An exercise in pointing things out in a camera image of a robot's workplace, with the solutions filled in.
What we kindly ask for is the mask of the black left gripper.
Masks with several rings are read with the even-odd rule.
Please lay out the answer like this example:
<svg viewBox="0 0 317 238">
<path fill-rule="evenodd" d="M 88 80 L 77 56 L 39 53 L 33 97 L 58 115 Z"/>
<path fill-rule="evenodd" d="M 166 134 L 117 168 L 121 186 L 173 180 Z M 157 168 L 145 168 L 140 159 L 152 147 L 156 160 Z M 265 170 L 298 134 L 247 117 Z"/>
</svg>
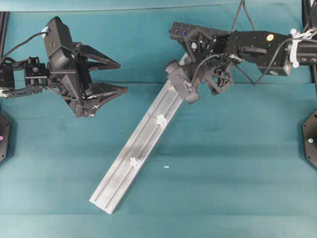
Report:
<svg viewBox="0 0 317 238">
<path fill-rule="evenodd" d="M 49 86 L 59 94 L 77 118 L 92 118 L 106 103 L 128 91 L 127 87 L 92 83 L 90 71 L 119 69 L 121 64 L 89 45 L 47 43 Z"/>
</svg>

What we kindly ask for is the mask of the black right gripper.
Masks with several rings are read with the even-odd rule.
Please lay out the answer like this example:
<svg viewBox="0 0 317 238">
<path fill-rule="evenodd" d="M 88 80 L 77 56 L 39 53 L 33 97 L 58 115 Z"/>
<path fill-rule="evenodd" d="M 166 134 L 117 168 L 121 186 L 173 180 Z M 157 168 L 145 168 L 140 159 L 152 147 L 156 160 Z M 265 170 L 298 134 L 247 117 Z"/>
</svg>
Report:
<svg viewBox="0 0 317 238">
<path fill-rule="evenodd" d="M 230 34 L 211 37 L 201 28 L 190 31 L 182 40 L 185 51 L 195 66 L 212 67 L 207 72 L 207 85 L 212 95 L 219 95 L 233 86 L 233 63 L 224 58 Z"/>
</svg>

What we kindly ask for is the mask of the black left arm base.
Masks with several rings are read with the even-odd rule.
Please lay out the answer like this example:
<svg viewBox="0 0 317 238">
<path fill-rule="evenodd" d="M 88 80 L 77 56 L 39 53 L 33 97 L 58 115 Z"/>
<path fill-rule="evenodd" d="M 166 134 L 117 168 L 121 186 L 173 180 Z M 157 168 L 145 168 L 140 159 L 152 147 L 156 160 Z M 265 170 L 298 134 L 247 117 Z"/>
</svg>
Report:
<svg viewBox="0 0 317 238">
<path fill-rule="evenodd" d="M 7 157 L 11 124 L 7 118 L 0 114 L 0 161 Z"/>
</svg>

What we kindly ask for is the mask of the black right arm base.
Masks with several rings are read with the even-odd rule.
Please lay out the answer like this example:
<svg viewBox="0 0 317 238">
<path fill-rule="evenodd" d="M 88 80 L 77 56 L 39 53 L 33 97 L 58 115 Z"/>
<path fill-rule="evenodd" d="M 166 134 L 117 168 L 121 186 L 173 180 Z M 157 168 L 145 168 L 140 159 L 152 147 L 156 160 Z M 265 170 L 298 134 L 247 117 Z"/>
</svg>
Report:
<svg viewBox="0 0 317 238">
<path fill-rule="evenodd" d="M 306 160 L 317 168 L 317 111 L 302 124 L 302 136 Z"/>
</svg>

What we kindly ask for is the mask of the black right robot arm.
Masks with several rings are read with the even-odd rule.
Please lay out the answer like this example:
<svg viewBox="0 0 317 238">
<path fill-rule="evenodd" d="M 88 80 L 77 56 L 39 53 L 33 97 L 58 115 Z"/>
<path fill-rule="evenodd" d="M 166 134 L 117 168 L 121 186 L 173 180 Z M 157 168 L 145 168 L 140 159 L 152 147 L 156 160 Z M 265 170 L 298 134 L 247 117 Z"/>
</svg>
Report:
<svg viewBox="0 0 317 238">
<path fill-rule="evenodd" d="M 185 25 L 170 30 L 189 56 L 186 82 L 197 88 L 205 81 L 212 94 L 224 92 L 233 83 L 231 67 L 242 61 L 254 63 L 265 75 L 288 76 L 291 68 L 317 63 L 317 30 L 292 29 L 289 35 L 268 31 L 222 31 Z"/>
</svg>

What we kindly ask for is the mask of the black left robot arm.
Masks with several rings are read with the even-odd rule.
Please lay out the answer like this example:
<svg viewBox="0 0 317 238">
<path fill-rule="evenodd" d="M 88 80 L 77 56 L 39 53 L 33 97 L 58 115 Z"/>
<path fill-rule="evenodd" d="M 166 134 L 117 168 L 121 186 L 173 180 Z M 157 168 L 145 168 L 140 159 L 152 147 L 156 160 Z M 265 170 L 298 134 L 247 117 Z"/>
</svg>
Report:
<svg viewBox="0 0 317 238">
<path fill-rule="evenodd" d="M 54 68 L 52 61 L 41 63 L 38 57 L 6 58 L 0 67 L 0 96 L 15 99 L 49 90 L 61 96 L 77 118 L 93 118 L 104 104 L 127 92 L 127 87 L 91 79 L 91 71 L 117 69 L 120 64 L 88 45 L 73 45 L 70 68 Z"/>
</svg>

